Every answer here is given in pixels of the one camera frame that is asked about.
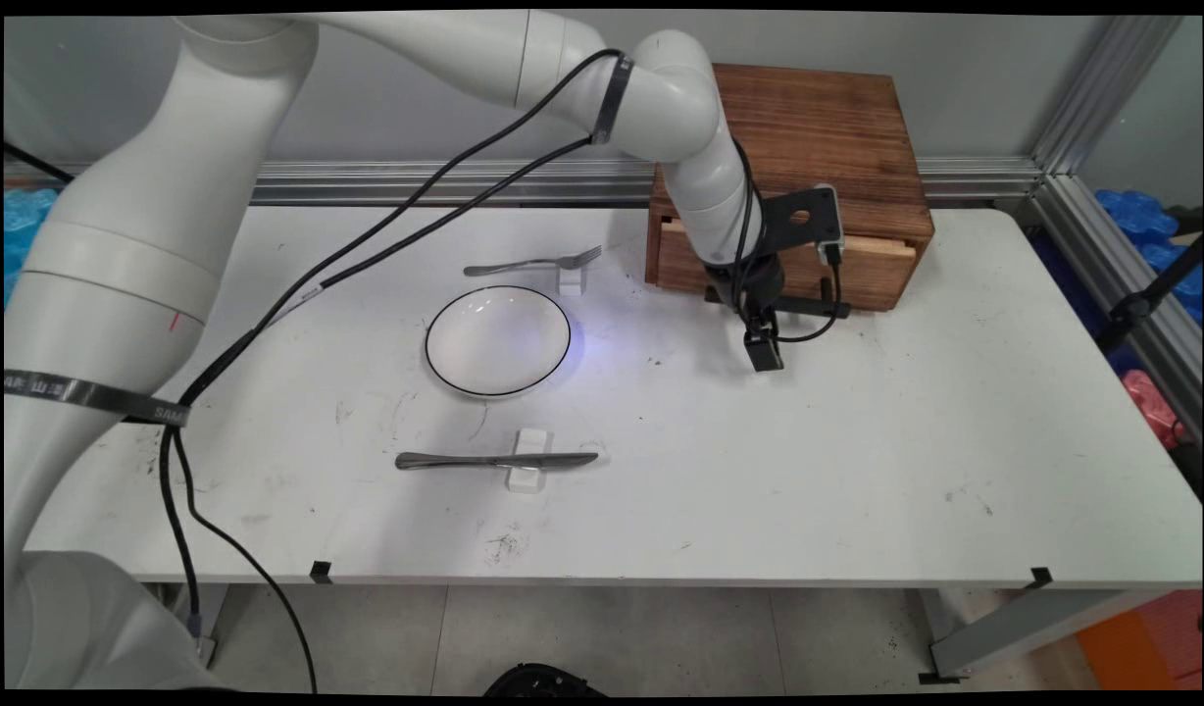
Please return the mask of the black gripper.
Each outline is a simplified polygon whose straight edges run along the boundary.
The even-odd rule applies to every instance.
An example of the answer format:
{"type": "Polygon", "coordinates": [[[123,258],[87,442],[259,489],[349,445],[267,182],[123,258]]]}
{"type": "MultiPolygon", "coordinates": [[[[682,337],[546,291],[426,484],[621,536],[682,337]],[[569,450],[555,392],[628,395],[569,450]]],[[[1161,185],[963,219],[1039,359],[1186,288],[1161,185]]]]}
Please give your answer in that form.
{"type": "Polygon", "coordinates": [[[745,333],[742,345],[759,373],[784,367],[778,349],[777,302],[783,296],[785,273],[778,254],[750,255],[739,265],[704,265],[708,277],[706,299],[727,305],[740,314],[745,333]]]}

